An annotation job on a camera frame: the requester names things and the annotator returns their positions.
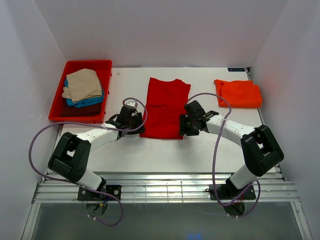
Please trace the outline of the folded orange t shirt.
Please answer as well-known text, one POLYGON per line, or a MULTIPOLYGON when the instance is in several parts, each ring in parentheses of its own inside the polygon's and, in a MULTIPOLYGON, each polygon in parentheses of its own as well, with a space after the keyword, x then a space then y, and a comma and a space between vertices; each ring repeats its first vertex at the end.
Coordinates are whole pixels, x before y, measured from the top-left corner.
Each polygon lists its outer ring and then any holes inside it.
POLYGON ((216 94, 226 100, 232 108, 255 109, 260 108, 263 100, 258 85, 252 81, 224 81, 214 80, 216 94))

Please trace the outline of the dark maroon folded t shirt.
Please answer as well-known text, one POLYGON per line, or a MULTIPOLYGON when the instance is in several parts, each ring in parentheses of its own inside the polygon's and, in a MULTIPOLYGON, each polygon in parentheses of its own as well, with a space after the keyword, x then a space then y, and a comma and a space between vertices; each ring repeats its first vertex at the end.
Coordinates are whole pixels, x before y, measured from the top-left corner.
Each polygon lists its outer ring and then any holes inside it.
POLYGON ((84 107, 68 106, 66 102, 63 103, 61 117, 92 117, 101 113, 102 104, 97 103, 84 107))

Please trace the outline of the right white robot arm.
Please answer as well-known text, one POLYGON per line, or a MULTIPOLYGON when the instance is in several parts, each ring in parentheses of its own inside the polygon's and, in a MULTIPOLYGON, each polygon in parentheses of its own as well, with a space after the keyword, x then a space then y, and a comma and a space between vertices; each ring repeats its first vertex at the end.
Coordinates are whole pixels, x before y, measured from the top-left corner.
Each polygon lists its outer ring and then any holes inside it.
POLYGON ((284 159, 284 153, 268 126, 243 125, 212 110, 201 113, 182 114, 179 134, 188 137, 198 136, 200 132, 218 135, 218 140, 225 138, 240 146, 244 158, 244 165, 227 178, 224 184, 216 187, 219 197, 237 199, 254 180, 284 159))

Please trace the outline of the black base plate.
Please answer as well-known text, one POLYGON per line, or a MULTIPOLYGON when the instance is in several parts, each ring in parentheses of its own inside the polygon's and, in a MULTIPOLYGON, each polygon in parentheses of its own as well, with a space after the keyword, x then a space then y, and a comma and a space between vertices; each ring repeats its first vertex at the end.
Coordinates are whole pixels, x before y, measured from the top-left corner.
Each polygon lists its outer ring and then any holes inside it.
MULTIPOLYGON (((99 192, 107 193, 116 197, 117 199, 121 199, 122 186, 121 185, 103 185, 97 189, 99 192)), ((95 193, 80 187, 77 194, 78 201, 105 201, 110 199, 109 196, 104 194, 95 193)))
MULTIPOLYGON (((226 184, 217 184, 217 195, 220 200, 232 200, 236 196, 238 196, 245 188, 242 189, 235 189, 232 190, 229 188, 226 184)), ((210 194, 211 200, 216 200, 216 196, 214 193, 214 187, 213 185, 209 185, 209 188, 205 189, 205 192, 210 194)), ((240 197, 240 199, 243 200, 255 200, 256 199, 256 193, 254 190, 254 187, 251 185, 246 192, 243 193, 243 195, 240 197)))

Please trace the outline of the beige folded t shirt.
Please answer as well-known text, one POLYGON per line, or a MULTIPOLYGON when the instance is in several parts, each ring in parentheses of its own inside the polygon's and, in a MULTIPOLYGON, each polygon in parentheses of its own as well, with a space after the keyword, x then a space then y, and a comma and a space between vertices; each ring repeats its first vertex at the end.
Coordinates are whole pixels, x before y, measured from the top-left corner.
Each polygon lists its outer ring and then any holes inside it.
POLYGON ((62 97, 71 98, 75 103, 102 95, 100 80, 95 70, 84 68, 66 75, 67 86, 63 87, 62 97))

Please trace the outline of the red t shirt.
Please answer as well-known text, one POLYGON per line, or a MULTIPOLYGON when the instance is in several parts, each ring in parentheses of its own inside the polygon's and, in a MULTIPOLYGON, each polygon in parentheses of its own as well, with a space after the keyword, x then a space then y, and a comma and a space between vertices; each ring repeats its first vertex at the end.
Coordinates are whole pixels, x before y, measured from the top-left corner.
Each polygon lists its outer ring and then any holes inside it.
POLYGON ((141 138, 182 140, 180 116, 186 113, 184 105, 188 101, 191 85, 180 79, 162 81, 149 79, 146 110, 143 118, 145 131, 141 138))

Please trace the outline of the aluminium rail frame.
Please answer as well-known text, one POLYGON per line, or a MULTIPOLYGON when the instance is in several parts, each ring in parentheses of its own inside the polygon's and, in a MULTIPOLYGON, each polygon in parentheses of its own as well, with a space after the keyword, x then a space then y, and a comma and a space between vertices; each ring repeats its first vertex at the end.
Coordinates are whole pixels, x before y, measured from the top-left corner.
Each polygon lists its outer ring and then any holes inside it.
MULTIPOLYGON (((229 71, 227 67, 119 67, 111 70, 109 83, 110 95, 106 102, 105 119, 115 113, 116 107, 120 107, 120 101, 133 95, 134 98, 146 102, 150 77, 162 81, 180 79, 191 84, 190 96, 202 92, 215 92, 214 80, 225 81, 250 81, 248 68, 236 67, 229 71)), ((264 118, 260 109, 235 109, 232 110, 231 119, 245 125, 262 124, 264 118)), ((212 175, 209 173, 212 164, 212 154, 216 136, 200 134, 200 139, 185 138, 178 140, 156 140, 135 137, 140 145, 134 157, 123 155, 124 166, 116 164, 111 158, 110 163, 105 163, 103 153, 110 150, 110 146, 98 150, 89 162, 89 167, 97 170, 98 174, 106 177, 108 183, 122 185, 121 202, 123 204, 210 204, 214 207, 218 203, 210 200, 209 193, 205 193, 205 187, 212 184, 212 175), (203 151, 197 151, 200 156, 196 161, 196 155, 184 153, 182 147, 195 144, 195 147, 203 147, 203 151), (165 150, 167 159, 159 158, 158 150, 165 150)), ((217 160, 217 177, 220 184, 227 179, 228 174, 235 172, 244 163, 240 154, 240 147, 229 140, 222 140, 219 144, 222 160, 217 160)), ((315 240, 310 233, 299 194, 292 181, 284 180, 279 165, 259 179, 261 197, 257 207, 262 203, 289 203, 289 209, 293 214, 293 223, 297 224, 299 234, 303 240, 315 240)), ((76 193, 79 187, 71 183, 62 183, 53 180, 42 180, 37 186, 33 201, 40 209, 41 204, 71 204, 76 203, 76 193)))

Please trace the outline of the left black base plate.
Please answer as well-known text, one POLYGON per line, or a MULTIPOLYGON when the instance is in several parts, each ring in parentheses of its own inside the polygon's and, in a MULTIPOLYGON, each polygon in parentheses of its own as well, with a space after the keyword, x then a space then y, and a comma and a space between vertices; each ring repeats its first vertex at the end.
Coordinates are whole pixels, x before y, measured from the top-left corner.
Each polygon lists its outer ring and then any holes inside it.
MULTIPOLYGON (((121 185, 103 185, 97 189, 99 192, 107 193, 116 197, 117 199, 121 199, 122 186, 121 185)), ((109 196, 104 194, 95 193, 80 187, 77 194, 78 201, 105 201, 110 199, 109 196)))

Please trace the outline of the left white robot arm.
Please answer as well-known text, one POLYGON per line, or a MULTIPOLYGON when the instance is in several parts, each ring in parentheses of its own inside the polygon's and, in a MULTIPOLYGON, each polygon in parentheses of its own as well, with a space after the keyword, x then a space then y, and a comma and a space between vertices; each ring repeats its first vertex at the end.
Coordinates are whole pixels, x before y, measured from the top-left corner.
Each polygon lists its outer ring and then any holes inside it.
POLYGON ((48 168, 69 182, 88 188, 88 193, 100 200, 106 195, 106 181, 88 169, 90 153, 126 135, 143 133, 145 127, 142 123, 143 114, 140 112, 126 117, 119 114, 87 132, 65 132, 49 159, 48 168))

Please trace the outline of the blue folded t shirt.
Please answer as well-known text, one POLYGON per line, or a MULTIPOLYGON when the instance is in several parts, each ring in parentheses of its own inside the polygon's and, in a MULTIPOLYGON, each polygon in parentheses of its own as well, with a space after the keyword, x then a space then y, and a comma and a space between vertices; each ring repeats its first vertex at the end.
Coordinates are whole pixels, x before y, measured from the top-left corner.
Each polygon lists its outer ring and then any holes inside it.
POLYGON ((100 81, 99 81, 99 84, 101 86, 101 91, 102 91, 101 96, 89 97, 89 98, 82 99, 77 102, 73 102, 70 97, 67 98, 67 97, 63 96, 63 98, 66 99, 67 106, 68 107, 75 107, 75 108, 84 108, 84 107, 88 107, 88 106, 102 103, 104 101, 105 91, 104 91, 100 81))

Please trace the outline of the blue table label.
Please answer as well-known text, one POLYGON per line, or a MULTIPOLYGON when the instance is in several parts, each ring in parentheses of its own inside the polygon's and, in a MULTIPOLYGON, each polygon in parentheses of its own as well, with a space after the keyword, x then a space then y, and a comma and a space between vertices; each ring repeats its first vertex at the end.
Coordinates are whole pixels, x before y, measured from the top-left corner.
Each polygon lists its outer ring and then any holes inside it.
POLYGON ((245 72, 245 68, 243 67, 228 67, 227 70, 229 72, 245 72))

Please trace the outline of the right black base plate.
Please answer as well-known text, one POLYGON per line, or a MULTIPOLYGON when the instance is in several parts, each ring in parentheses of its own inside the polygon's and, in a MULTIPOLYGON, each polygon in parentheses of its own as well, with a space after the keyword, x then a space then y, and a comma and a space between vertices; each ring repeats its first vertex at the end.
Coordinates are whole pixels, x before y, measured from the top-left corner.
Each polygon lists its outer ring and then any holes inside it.
MULTIPOLYGON (((232 190, 229 188, 226 184, 217 184, 217 195, 220 200, 232 200, 236 196, 238 196, 245 188, 242 189, 235 189, 232 190)), ((205 192, 210 194, 211 200, 216 200, 216 196, 214 193, 214 187, 213 185, 209 185, 209 188, 205 189, 205 192)), ((243 200, 255 200, 256 199, 256 193, 254 190, 254 187, 251 185, 246 192, 243 193, 243 195, 240 197, 240 199, 243 200)))

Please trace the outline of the red plastic bin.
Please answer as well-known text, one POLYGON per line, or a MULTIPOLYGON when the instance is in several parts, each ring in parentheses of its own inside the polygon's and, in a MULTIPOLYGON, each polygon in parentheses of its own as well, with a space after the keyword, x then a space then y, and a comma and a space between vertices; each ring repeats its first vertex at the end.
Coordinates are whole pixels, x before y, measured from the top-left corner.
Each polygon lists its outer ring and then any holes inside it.
POLYGON ((111 80, 111 60, 72 60, 65 64, 48 119, 102 123, 111 80))

